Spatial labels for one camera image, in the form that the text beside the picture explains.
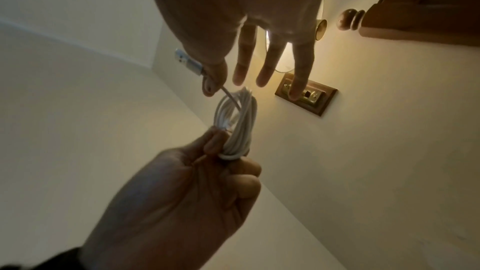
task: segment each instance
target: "brass outlet plate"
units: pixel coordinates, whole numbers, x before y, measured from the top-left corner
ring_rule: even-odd
[[[299,100],[289,99],[289,90],[292,85],[294,75],[292,73],[285,73],[280,85],[276,89],[275,95],[291,102],[305,110],[312,112],[315,115],[322,116],[330,101],[337,93],[336,88],[309,80],[305,90],[303,90],[302,97]]]

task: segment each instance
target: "white wall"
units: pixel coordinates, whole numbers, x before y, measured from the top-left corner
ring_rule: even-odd
[[[329,27],[310,79],[339,93],[321,118],[274,96],[281,74],[257,88],[263,58],[254,57],[250,156],[262,182],[347,269],[430,269],[424,242],[478,258],[480,49],[336,29],[343,10],[377,1],[325,0]],[[153,69],[209,124],[223,94],[192,93],[201,80],[175,63],[179,46],[164,27]],[[234,47],[230,76],[236,59]]]
[[[2,25],[0,75],[0,265],[81,245],[130,176],[207,128],[152,71]],[[205,269],[319,267],[345,270],[264,187]]]
[[[145,67],[162,27],[154,0],[0,0],[0,21]]]

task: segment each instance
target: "hand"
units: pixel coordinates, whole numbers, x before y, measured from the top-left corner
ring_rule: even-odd
[[[161,152],[116,194],[80,251],[88,270],[199,269],[244,223],[261,167],[216,155],[215,128]]]
[[[322,0],[155,0],[175,36],[190,56],[200,61],[207,76],[202,89],[212,96],[227,80],[225,56],[238,39],[233,82],[241,85],[255,48],[257,26],[270,32],[270,47],[256,79],[265,86],[285,49],[293,44],[295,78],[290,98],[300,98],[314,62],[315,26]]]

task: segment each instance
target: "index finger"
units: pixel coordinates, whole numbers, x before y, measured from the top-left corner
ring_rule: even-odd
[[[293,58],[295,59],[295,75],[288,92],[291,100],[299,99],[307,86],[315,60],[314,46],[315,40],[292,46]]]

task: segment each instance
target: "cable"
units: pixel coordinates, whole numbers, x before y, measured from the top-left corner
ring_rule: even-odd
[[[190,58],[184,51],[177,49],[175,59],[195,74],[199,76],[204,74],[202,64]],[[231,132],[230,138],[218,157],[232,161],[244,156],[250,150],[252,129],[257,118],[257,100],[252,96],[252,91],[246,87],[234,93],[230,93],[224,86],[221,89],[225,92],[225,96],[216,107],[213,125]]]

